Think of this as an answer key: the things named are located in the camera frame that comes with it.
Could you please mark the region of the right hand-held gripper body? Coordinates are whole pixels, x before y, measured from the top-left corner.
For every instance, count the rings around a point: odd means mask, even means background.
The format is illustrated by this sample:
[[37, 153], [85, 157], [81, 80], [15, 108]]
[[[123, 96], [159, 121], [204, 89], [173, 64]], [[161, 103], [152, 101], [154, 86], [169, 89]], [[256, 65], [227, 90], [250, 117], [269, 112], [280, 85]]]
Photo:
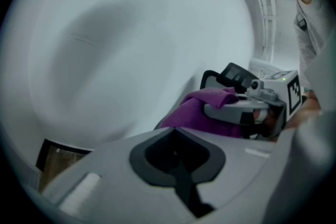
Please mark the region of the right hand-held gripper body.
[[246, 90], [244, 101], [262, 101], [280, 112], [272, 134], [261, 124], [240, 124], [244, 138], [256, 135], [259, 139], [277, 137], [287, 122], [301, 107], [301, 89], [297, 70], [281, 71], [261, 80], [253, 80]]

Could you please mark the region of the person's grey printed shirt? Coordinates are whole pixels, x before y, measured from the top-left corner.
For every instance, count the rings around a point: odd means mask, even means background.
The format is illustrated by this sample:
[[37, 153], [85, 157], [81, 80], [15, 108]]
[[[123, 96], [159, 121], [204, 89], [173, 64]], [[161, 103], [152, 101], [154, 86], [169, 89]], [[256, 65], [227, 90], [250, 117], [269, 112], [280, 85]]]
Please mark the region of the person's grey printed shirt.
[[327, 44], [331, 32], [336, 28], [336, 12], [329, 0], [312, 0], [309, 4], [297, 0], [296, 6], [296, 15], [300, 13], [307, 22], [306, 31], [297, 26], [296, 17], [293, 22], [300, 52], [299, 80], [303, 88], [311, 90], [304, 72]]

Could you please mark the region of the person's right forearm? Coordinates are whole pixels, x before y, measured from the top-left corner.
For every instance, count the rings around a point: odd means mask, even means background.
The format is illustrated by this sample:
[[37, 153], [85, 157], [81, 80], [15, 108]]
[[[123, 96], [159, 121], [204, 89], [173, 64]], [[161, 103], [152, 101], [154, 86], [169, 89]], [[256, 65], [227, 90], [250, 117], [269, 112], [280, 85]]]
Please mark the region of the person's right forearm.
[[321, 106], [315, 93], [309, 91], [305, 96], [307, 99], [294, 116], [287, 122], [285, 129], [297, 128], [307, 119], [320, 114]]

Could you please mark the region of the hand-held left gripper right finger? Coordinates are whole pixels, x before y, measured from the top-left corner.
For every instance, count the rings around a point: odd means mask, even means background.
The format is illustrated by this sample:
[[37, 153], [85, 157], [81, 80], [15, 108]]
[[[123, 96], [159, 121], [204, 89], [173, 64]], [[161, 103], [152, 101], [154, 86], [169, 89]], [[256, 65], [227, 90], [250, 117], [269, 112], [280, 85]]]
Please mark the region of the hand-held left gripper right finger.
[[265, 202], [252, 198], [251, 187], [274, 146], [176, 129], [182, 162], [176, 194], [187, 217], [175, 224], [259, 224]]

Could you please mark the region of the black clip-on microphone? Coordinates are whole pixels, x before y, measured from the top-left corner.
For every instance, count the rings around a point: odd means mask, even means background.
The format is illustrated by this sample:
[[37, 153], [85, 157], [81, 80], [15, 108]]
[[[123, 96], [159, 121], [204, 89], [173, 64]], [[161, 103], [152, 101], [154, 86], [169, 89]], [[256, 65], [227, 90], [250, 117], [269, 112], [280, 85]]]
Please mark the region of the black clip-on microphone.
[[303, 31], [307, 30], [307, 22], [300, 13], [296, 15], [296, 24], [301, 30]]

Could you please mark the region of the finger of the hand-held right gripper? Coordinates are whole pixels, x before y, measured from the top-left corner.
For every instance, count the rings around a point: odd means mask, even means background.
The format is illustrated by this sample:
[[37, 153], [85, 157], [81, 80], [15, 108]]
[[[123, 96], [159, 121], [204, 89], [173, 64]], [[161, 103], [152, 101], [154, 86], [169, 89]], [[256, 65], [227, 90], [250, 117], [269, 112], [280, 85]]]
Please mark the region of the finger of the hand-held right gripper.
[[265, 110], [267, 114], [268, 109], [269, 105], [262, 101], [238, 101], [220, 109], [204, 105], [204, 113], [209, 118], [232, 124], [255, 124], [254, 111]]

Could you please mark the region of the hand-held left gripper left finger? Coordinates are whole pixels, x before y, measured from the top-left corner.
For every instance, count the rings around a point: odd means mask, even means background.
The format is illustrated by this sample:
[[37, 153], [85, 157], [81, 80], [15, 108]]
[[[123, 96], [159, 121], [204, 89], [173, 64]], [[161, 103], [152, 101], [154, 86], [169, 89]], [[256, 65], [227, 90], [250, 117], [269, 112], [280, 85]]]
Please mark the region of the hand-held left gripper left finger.
[[166, 128], [104, 143], [53, 179], [43, 196], [85, 224], [191, 224], [196, 218], [173, 188], [144, 182], [131, 150]]

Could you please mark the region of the bundle of white ceiling pipes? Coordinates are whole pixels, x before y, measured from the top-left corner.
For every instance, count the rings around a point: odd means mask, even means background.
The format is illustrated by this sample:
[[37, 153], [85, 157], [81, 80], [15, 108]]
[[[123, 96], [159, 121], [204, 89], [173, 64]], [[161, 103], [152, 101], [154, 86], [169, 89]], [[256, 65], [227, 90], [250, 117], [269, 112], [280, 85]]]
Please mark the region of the bundle of white ceiling pipes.
[[277, 5], [276, 0], [257, 0], [260, 12], [258, 22], [260, 30], [258, 34], [258, 48], [261, 60], [273, 63], [275, 53], [275, 39], [277, 30]]

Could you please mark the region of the purple knitted cloth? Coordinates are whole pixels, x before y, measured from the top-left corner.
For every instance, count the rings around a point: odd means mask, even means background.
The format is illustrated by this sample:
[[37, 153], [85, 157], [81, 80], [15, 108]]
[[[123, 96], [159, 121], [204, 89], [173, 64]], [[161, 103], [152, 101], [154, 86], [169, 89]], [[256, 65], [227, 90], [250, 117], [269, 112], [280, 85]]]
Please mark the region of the purple knitted cloth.
[[221, 109], [226, 104], [238, 102], [235, 89], [204, 88], [185, 96], [180, 105], [159, 125], [164, 127], [185, 127], [221, 136], [240, 138], [239, 125], [212, 119], [204, 113], [204, 105]]

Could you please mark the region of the person's right hand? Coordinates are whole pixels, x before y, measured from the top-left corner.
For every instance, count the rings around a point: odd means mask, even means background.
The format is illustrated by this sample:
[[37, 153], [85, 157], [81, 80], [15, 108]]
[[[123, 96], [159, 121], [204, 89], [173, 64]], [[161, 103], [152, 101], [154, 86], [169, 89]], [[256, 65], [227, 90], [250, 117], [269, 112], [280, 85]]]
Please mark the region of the person's right hand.
[[253, 111], [254, 122], [256, 124], [258, 123], [266, 127], [267, 132], [269, 134], [272, 134], [276, 126], [277, 120], [279, 118], [279, 114], [280, 114], [279, 111], [272, 108], [269, 108], [268, 110], [265, 109], [254, 110]]

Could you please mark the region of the black baseboard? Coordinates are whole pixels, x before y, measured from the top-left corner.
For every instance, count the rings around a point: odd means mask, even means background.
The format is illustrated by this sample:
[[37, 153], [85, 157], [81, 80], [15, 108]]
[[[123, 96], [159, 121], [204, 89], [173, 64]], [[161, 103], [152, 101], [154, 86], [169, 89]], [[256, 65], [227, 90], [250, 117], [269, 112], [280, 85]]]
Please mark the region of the black baseboard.
[[44, 139], [43, 144], [41, 146], [41, 149], [39, 151], [38, 157], [37, 157], [37, 161], [36, 161], [36, 167], [38, 169], [40, 169], [42, 172], [44, 171], [44, 168], [45, 168], [45, 164], [46, 164], [49, 149], [52, 146], [56, 147], [56, 148], [59, 148], [61, 150], [69, 151], [69, 152], [76, 153], [76, 154], [87, 155], [90, 152], [92, 152], [92, 150], [85, 150], [85, 149], [82, 149], [82, 148], [66, 146], [66, 145], [63, 145], [63, 144], [53, 142], [51, 140]]

